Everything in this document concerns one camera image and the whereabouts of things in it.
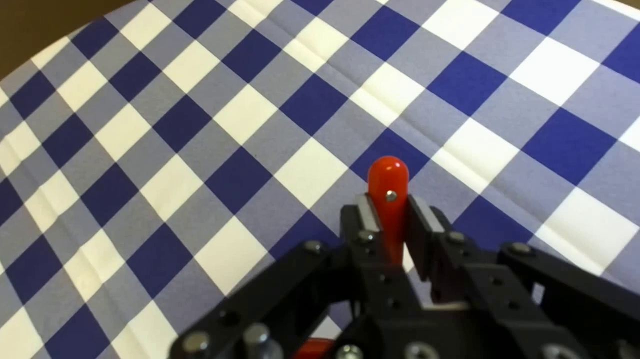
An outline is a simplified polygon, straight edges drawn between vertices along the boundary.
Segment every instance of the bolt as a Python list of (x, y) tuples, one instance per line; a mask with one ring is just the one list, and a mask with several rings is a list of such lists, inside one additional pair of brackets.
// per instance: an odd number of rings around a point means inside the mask
[(243, 335), (246, 345), (264, 345), (268, 337), (271, 337), (268, 327), (262, 323), (251, 325)]
[(360, 238), (362, 242), (372, 242), (372, 240), (377, 240), (377, 234), (362, 230), (362, 232), (358, 232), (358, 238)]
[(183, 339), (183, 349), (187, 353), (207, 351), (208, 335), (204, 331), (195, 331)]
[(338, 349), (338, 359), (362, 359), (362, 351), (357, 345), (343, 345)]
[(461, 232), (451, 232), (451, 234), (449, 234), (449, 242), (453, 242), (453, 244), (465, 244), (466, 240), (465, 240), (465, 234), (461, 234)]
[(305, 250), (311, 252), (311, 254), (320, 254), (322, 244), (320, 242), (306, 242)]
[(557, 345), (557, 343), (550, 343), (550, 345), (545, 345), (542, 347), (542, 357), (545, 359), (580, 359), (576, 355), (576, 351), (564, 347), (564, 345)]
[(518, 256), (530, 256), (532, 248), (529, 244), (512, 244), (511, 250)]
[(396, 200), (399, 200), (399, 194), (396, 194), (396, 192), (393, 192), (393, 190), (388, 190), (388, 192), (384, 194), (384, 200), (393, 204), (393, 202), (396, 202)]
[(404, 359), (439, 359), (439, 351), (428, 343), (411, 343), (404, 347)]

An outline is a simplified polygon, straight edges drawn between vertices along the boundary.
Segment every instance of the white square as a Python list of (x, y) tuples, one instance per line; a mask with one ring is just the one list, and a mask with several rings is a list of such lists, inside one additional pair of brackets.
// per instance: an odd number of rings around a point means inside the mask
[(8, 357), (34, 357), (43, 349), (43, 337), (24, 307), (0, 327), (0, 345)]
[(267, 256), (262, 244), (232, 218), (199, 254), (204, 274), (228, 295)]
[(153, 42), (173, 20), (155, 4), (144, 6), (120, 34), (130, 40), (138, 50)]
[(107, 78), (102, 72), (93, 62), (84, 62), (84, 66), (58, 88), (58, 94), (78, 112), (104, 84)]
[(256, 28), (283, 0), (243, 0), (228, 10), (249, 26)]
[(201, 42), (193, 42), (165, 68), (165, 74), (183, 90), (191, 92), (220, 60)]
[(425, 92), (425, 88), (396, 70), (382, 64), (353, 96), (353, 102), (391, 126)]
[(169, 323), (156, 301), (150, 301), (113, 341), (119, 357), (169, 357), (169, 349), (176, 339), (174, 327)]
[(319, 72), (319, 68), (322, 68), (347, 42), (349, 38), (343, 32), (324, 20), (314, 18), (284, 46), (284, 52), (309, 70)]
[(482, 194), (517, 154), (517, 146), (471, 118), (433, 160), (471, 190)]
[(126, 104), (107, 126), (97, 134), (97, 140), (119, 162), (146, 132), (150, 124), (141, 112)]
[(82, 299), (88, 301), (122, 266), (122, 256), (100, 230), (66, 262), (65, 272)]
[(63, 172), (57, 172), (26, 200), (24, 208), (45, 234), (77, 202), (77, 190)]
[(640, 152), (640, 118), (620, 136), (620, 142)]
[(537, 232), (545, 244), (600, 276), (630, 244), (638, 228), (576, 188)]
[(496, 10), (477, 0), (449, 0), (422, 28), (465, 50), (498, 16)]
[(276, 180), (293, 192), (299, 202), (312, 208), (349, 168), (311, 138), (278, 172)]
[(43, 52), (39, 52), (37, 56), (32, 56), (32, 64), (37, 68), (45, 68), (46, 64), (51, 64), (66, 46), (70, 44), (69, 36), (58, 38), (54, 44), (46, 46)]
[(167, 222), (176, 210), (202, 188), (202, 180), (176, 154), (167, 166), (142, 186), (141, 194)]
[(26, 122), (20, 122), (0, 140), (0, 170), (11, 176), (30, 154), (41, 148), (41, 140)]
[(598, 62), (589, 56), (545, 38), (511, 78), (562, 106), (596, 68)]
[(243, 146), (276, 112), (278, 108), (249, 84), (215, 116), (215, 122)]

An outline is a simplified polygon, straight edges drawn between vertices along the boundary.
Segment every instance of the blue and white checkered tablecloth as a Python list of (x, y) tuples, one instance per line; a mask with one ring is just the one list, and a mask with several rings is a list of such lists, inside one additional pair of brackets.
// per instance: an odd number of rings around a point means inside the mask
[(167, 357), (246, 276), (337, 244), (387, 154), (482, 248), (530, 242), (640, 291), (626, 12), (156, 0), (77, 30), (0, 84), (5, 357)]

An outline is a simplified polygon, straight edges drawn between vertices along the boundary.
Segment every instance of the black metal frame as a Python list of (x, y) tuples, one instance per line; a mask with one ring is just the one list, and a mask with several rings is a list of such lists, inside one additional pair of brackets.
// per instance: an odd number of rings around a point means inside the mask
[[(433, 283), (434, 303), (458, 307), (426, 311), (407, 272), (388, 262), (382, 234), (362, 226), (362, 208), (345, 206), (340, 248), (294, 248), (187, 329), (170, 357), (294, 357), (340, 301), (353, 303), (353, 323), (329, 357), (622, 359), (640, 345), (637, 293), (524, 244), (486, 254), (417, 198), (409, 214), (421, 280)], [(249, 339), (256, 323), (268, 345)]]

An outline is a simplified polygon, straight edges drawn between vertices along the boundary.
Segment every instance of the tablecloth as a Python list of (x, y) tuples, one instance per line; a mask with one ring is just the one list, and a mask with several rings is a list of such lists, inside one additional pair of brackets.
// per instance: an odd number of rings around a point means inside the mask
[(337, 246), (380, 156), (480, 248), (529, 242), (638, 291), (629, 14), (155, 0), (78, 28), (0, 86), (3, 353), (167, 357), (293, 246)]

